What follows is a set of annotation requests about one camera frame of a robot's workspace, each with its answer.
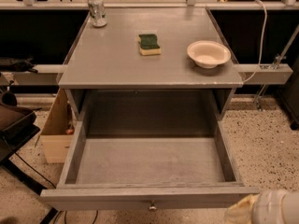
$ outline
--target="sponge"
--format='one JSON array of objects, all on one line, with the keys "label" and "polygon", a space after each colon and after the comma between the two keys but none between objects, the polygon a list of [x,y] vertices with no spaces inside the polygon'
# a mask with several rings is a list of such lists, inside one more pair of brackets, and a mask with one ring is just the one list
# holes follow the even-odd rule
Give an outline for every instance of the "sponge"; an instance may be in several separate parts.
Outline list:
[{"label": "sponge", "polygon": [[161,49],[158,45],[158,37],[155,34],[139,35],[138,41],[140,42],[139,51],[143,56],[160,55]]}]

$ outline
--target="metal can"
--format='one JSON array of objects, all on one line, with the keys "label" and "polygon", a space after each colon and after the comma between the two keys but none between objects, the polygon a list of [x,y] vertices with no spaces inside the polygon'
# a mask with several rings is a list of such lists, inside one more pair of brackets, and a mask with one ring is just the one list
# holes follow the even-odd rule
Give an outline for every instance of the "metal can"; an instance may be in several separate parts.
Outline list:
[{"label": "metal can", "polygon": [[92,18],[93,26],[103,27],[107,24],[103,0],[88,0],[88,7]]}]

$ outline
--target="white bowl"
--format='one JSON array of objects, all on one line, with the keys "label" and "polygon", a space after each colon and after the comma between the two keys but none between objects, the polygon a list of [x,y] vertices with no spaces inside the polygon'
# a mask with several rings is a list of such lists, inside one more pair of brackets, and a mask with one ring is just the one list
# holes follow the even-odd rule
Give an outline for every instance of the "white bowl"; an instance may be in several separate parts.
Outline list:
[{"label": "white bowl", "polygon": [[230,50],[214,41],[196,41],[188,46],[187,53],[197,65],[205,69],[214,68],[231,59]]}]

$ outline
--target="speckled floor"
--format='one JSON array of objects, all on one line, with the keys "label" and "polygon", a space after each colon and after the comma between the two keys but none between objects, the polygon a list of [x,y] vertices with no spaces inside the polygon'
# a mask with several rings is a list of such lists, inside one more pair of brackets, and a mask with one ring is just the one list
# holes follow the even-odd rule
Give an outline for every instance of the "speckled floor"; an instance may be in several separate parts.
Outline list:
[{"label": "speckled floor", "polygon": [[[223,120],[230,148],[246,186],[260,190],[287,189],[298,191],[299,131],[290,129],[288,116],[274,98],[263,99],[264,112],[259,112],[251,98],[234,98]],[[49,106],[37,113],[36,125],[43,127]],[[47,164],[38,135],[18,153],[57,184],[63,166]],[[29,170],[18,157],[11,157],[27,174],[50,188],[42,178]],[[39,223],[50,207],[22,183],[0,168],[0,223]],[[95,223],[223,223],[225,209],[100,211]],[[93,223],[95,211],[73,212],[66,215],[66,223]],[[64,223],[62,214],[56,223]]]}]

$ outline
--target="cabinet top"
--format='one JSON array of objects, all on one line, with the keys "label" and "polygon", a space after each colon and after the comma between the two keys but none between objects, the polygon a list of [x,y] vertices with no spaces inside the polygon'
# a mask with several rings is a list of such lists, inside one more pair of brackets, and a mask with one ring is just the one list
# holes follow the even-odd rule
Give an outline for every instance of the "cabinet top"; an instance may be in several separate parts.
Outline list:
[{"label": "cabinet top", "polygon": [[[243,85],[232,62],[198,67],[187,55],[197,40],[221,43],[201,7],[107,8],[107,26],[89,21],[59,86],[64,89],[196,89]],[[162,54],[142,56],[138,35],[156,34]]]}]

